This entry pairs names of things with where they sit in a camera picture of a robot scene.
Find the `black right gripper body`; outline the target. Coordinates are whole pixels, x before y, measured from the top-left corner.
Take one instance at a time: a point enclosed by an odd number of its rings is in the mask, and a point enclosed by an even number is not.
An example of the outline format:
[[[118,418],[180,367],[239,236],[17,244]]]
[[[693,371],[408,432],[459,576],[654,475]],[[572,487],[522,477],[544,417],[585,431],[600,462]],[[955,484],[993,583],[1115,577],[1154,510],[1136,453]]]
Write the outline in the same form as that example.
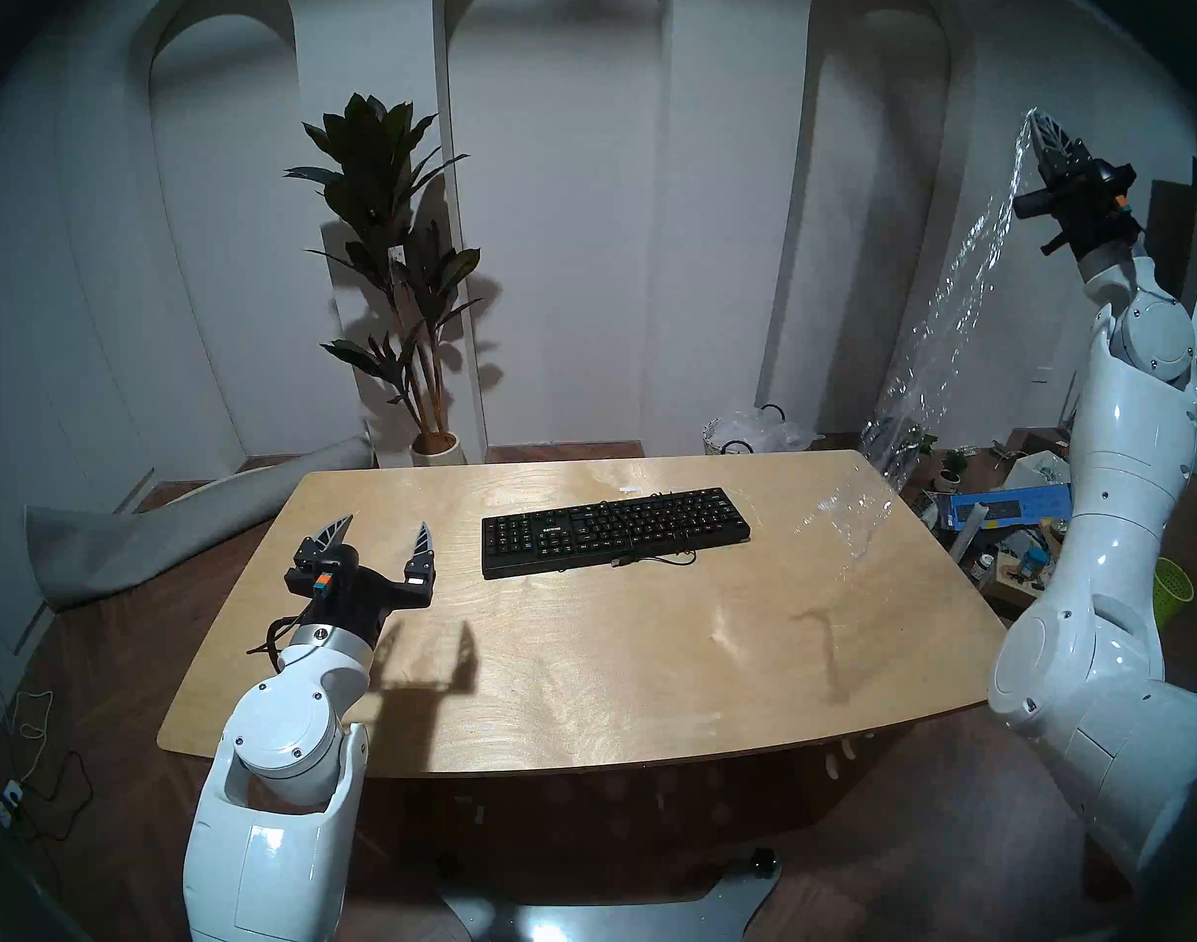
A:
[[[1089,154],[1044,154],[1038,171],[1043,188],[1014,197],[1013,215],[1057,221],[1058,233],[1043,245],[1045,256],[1068,247],[1078,265],[1086,265],[1096,253],[1130,251],[1140,241],[1142,226],[1128,203],[1136,181],[1130,164],[1117,168]]]

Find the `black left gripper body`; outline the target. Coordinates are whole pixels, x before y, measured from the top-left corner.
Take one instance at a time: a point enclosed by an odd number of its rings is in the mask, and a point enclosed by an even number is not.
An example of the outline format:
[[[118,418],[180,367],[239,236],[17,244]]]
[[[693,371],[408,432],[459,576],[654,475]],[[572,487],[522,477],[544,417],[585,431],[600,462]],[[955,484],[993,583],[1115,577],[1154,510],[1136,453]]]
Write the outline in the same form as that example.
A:
[[[390,581],[364,567],[359,553],[347,543],[321,557],[293,557],[285,575],[290,592],[306,598],[300,615],[287,619],[296,626],[332,626],[359,637],[370,648],[379,642],[385,616],[397,610],[418,610],[432,604],[433,583]]]

